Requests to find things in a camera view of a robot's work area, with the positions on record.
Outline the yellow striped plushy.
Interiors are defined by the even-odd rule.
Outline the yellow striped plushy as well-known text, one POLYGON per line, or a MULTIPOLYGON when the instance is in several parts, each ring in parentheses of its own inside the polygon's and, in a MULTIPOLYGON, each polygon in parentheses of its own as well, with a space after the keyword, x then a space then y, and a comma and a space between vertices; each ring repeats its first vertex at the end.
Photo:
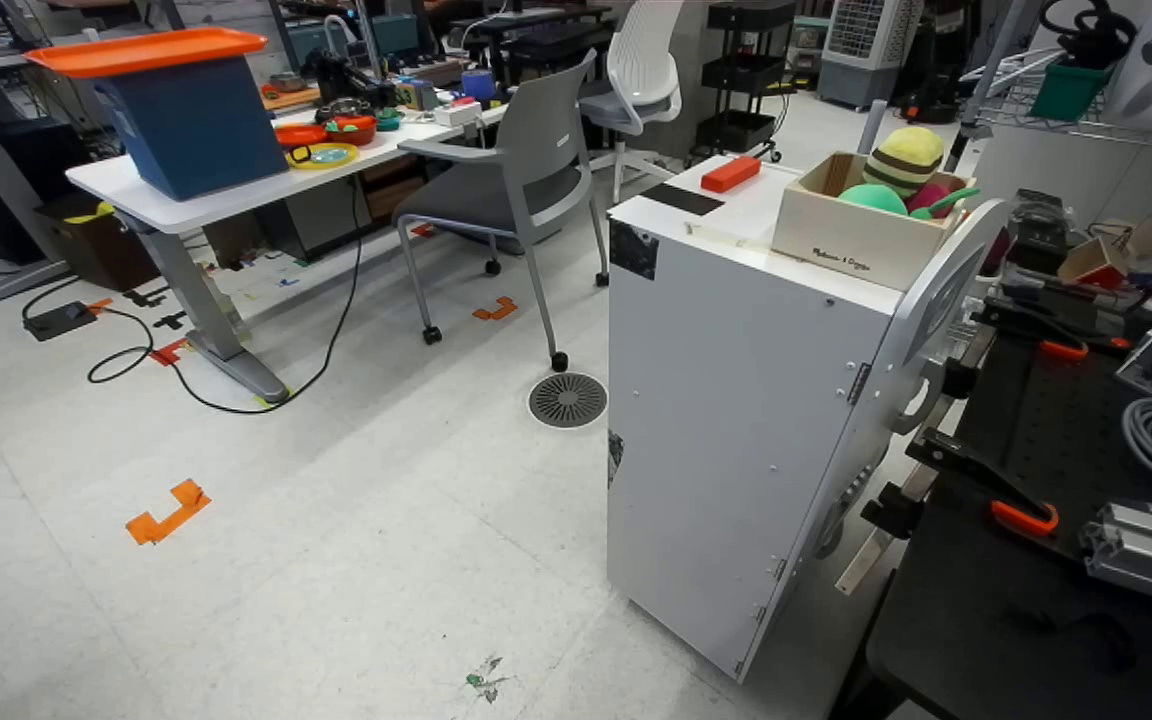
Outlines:
POLYGON ((923 126, 908 126, 908 127, 890 127, 868 158, 863 158, 863 173, 871 182, 883 182, 890 190, 921 190, 934 177, 945 162, 945 140, 923 127, 923 126))

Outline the white toy cupboard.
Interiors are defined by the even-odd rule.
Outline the white toy cupboard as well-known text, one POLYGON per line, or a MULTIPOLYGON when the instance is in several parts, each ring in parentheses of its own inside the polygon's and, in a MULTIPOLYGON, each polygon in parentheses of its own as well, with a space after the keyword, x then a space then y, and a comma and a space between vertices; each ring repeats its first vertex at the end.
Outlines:
POLYGON ((923 274, 879 289, 773 247, 800 177, 704 191, 688 170, 611 208, 606 574, 732 680, 852 562, 879 461, 945 403, 1009 221, 969 200, 923 274))

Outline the wooden basket box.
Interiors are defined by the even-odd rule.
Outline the wooden basket box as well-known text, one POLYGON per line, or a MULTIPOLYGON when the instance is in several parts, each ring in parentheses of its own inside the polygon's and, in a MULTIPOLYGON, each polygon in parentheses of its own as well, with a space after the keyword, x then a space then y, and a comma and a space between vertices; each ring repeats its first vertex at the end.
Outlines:
POLYGON ((969 217, 969 204, 913 217, 890 191, 883 208, 852 204, 852 190, 863 190, 858 162, 824 158, 785 190, 773 247, 879 289, 908 289, 969 217))

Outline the grey office chair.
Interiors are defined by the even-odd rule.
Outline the grey office chair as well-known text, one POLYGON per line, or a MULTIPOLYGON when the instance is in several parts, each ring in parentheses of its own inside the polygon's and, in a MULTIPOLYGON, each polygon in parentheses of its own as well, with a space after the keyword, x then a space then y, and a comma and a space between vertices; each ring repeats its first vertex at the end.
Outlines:
MULTIPOLYGON (((522 80, 495 127, 493 149, 409 140, 403 153, 441 162, 441 173, 394 208, 394 232, 417 294, 424 340, 441 344, 429 294, 417 263, 417 229, 447 229, 483 238, 486 247, 517 241, 529 263, 533 299, 540 310, 548 367, 563 372, 566 352, 554 344, 548 294, 536 263, 536 241, 570 214, 599 221, 594 177, 583 140, 578 88, 594 72, 599 53, 583 53, 570 67, 522 80)), ((606 241, 594 241, 594 285, 606 285, 606 241)))

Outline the green plush toy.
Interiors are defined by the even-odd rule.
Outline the green plush toy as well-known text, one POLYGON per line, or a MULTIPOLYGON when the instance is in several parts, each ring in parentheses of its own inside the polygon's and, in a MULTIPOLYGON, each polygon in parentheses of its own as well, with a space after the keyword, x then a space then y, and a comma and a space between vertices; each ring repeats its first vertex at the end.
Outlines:
POLYGON ((868 214, 908 217, 904 197, 879 182, 852 183, 834 200, 868 214))

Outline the magenta plush toy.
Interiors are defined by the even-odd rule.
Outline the magenta plush toy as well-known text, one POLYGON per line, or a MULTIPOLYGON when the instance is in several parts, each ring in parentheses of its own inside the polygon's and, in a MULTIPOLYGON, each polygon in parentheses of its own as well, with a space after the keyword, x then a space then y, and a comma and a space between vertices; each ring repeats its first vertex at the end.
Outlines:
POLYGON ((908 214, 931 208, 931 204, 940 204, 945 197, 950 197, 959 190, 964 190, 959 182, 927 182, 923 190, 915 190, 908 197, 908 214))

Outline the blue storage bin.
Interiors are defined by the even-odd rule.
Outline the blue storage bin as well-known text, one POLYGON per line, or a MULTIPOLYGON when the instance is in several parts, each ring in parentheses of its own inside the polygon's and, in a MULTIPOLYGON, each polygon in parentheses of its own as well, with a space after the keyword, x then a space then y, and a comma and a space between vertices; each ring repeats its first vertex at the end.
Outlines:
POLYGON ((112 76, 95 96, 136 173, 172 200, 284 173, 245 59, 112 76))

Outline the black orange clamp near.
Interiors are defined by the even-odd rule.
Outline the black orange clamp near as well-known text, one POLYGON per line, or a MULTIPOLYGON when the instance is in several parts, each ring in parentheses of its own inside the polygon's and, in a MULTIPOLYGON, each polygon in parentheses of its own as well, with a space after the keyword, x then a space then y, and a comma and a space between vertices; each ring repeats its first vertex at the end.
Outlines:
POLYGON ((1053 499, 1030 496, 999 463, 985 461, 969 446, 945 434, 921 434, 908 446, 908 456, 934 471, 950 471, 959 482, 979 483, 985 512, 996 527, 1024 535, 1024 539, 1053 539, 1060 533, 1060 510, 1053 499))

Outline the black orange clamp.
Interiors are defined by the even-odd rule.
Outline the black orange clamp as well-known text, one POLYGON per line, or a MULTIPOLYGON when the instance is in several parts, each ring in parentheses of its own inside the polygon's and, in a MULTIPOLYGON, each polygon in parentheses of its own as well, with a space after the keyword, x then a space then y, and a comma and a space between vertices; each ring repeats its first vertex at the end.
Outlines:
POLYGON ((1076 331, 1024 310, 988 306, 979 319, 999 331, 1028 335, 1041 357, 1060 362, 1060 366, 1081 366, 1090 357, 1090 350, 1076 331))
POLYGON ((950 471, 959 482, 979 483, 985 512, 996 527, 1024 535, 1024 539, 1053 539, 1060 533, 1060 510, 1053 499, 1030 496, 999 463, 985 461, 969 446, 945 434, 921 434, 908 446, 908 456, 934 471, 950 471))

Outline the black orange clamp far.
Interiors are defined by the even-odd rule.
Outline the black orange clamp far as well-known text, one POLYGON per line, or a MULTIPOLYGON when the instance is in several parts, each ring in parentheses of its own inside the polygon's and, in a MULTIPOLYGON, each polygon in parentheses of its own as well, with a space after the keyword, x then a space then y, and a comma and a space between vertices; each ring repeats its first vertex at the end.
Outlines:
POLYGON ((1060 366, 1081 366, 1090 357, 1090 350, 1076 331, 1024 310, 988 306, 979 319, 999 331, 1028 335, 1041 357, 1060 362, 1060 366))

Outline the white desk table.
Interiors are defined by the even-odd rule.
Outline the white desk table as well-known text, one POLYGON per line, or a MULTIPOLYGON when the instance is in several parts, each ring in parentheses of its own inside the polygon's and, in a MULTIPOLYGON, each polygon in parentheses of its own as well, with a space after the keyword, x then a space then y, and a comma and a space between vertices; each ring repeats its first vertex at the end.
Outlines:
POLYGON ((126 158, 106 158, 90 165, 69 170, 69 182, 106 200, 116 221, 145 246, 154 274, 172 285, 181 310, 192 319, 189 344, 211 362, 228 381, 246 388, 267 403, 284 403, 290 388, 238 340, 238 317, 228 296, 211 285, 211 277, 192 261, 189 241, 199 238, 208 225, 245 217, 262 204, 279 204, 336 182, 353 182, 372 173, 387 162, 401 162, 417 140, 459 140, 468 134, 499 126, 502 112, 486 109, 476 119, 455 112, 450 119, 429 119, 409 112, 394 134, 378 134, 364 145, 353 162, 326 170, 284 170, 276 177, 260 177, 246 183, 232 183, 205 197, 165 197, 153 190, 126 158))

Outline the black pegboard table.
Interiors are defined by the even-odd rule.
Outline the black pegboard table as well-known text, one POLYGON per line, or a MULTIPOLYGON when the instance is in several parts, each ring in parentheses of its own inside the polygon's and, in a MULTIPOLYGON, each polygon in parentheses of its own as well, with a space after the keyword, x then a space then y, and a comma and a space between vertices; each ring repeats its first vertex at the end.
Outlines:
POLYGON ((996 331, 955 441, 1060 523, 999 527, 996 496, 949 470, 827 720, 886 720, 899 704, 934 720, 1152 720, 1152 596, 1081 565, 1109 499, 1152 503, 1152 471, 1119 435, 1128 401, 1111 357, 1063 362, 1037 331, 996 331))

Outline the orange bin lid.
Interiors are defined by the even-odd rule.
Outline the orange bin lid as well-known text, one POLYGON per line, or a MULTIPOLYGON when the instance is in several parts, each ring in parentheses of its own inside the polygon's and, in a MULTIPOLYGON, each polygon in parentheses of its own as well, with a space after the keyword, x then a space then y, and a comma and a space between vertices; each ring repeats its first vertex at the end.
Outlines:
POLYGON ((26 59, 70 80, 112 80, 262 53, 260 33, 199 24, 145 35, 102 35, 85 43, 30 47, 26 59))

